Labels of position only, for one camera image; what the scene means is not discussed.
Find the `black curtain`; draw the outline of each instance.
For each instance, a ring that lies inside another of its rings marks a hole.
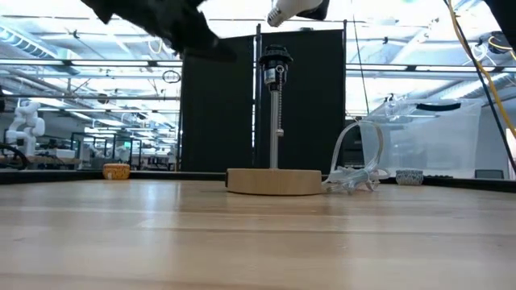
[[[223,39],[236,63],[187,56],[181,83],[181,170],[252,166],[253,38]]]
[[[299,31],[262,36],[268,45],[286,46],[293,63],[283,89],[279,141],[280,168],[312,169],[327,174],[344,123],[343,31]],[[258,167],[269,166],[270,94],[262,88]]]

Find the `ceiling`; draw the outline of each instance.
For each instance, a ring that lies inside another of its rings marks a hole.
[[[499,31],[489,8],[479,0],[455,0],[460,23],[472,43],[491,31]],[[456,40],[447,8],[436,0],[332,0],[327,21],[315,22],[292,19],[280,28],[271,28],[263,20],[271,8],[269,0],[210,0],[201,5],[209,19],[210,27],[221,37],[253,35],[256,25],[263,32],[296,31],[302,27],[315,30],[341,29],[344,19],[356,19],[356,36],[360,58],[365,64],[438,64],[472,65]],[[57,59],[84,60],[177,60],[172,51],[161,45],[159,39],[148,35],[135,25],[114,18],[109,25],[99,21],[93,11],[79,0],[46,0],[35,5],[33,0],[0,0],[0,27],[17,31],[18,36],[29,39],[29,44],[47,48]],[[358,63],[356,36],[350,25],[347,40],[347,62]],[[509,54],[478,54],[486,65],[515,65]],[[16,48],[0,41],[0,58],[34,58],[27,49]],[[170,68],[107,68],[81,67],[71,78],[69,72],[57,72],[45,67],[9,67],[23,73],[13,77],[12,71],[2,71],[0,81],[12,93],[62,94],[73,91],[77,98],[64,101],[66,108],[80,109],[131,109],[170,110],[168,114],[145,113],[114,114],[84,112],[73,114],[85,122],[91,119],[112,119],[129,126],[177,126],[181,82],[168,84],[162,75]],[[181,73],[177,60],[176,72]],[[360,74],[348,74],[347,111],[349,114],[366,114],[378,107],[390,95],[405,97],[439,96],[443,89],[470,81],[471,77],[425,77],[424,74],[406,73],[399,76],[387,73],[368,74],[364,93]],[[102,105],[93,98],[99,94],[116,97]],[[123,99],[147,96],[154,100]],[[56,107],[55,100],[47,101]]]

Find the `clear plastic container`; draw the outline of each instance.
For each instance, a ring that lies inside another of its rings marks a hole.
[[[476,142],[482,100],[424,99],[388,101],[365,120],[381,126],[384,150],[379,168],[392,176],[400,169],[420,169],[425,176],[475,176]],[[378,150],[371,126],[360,126],[364,160]]]

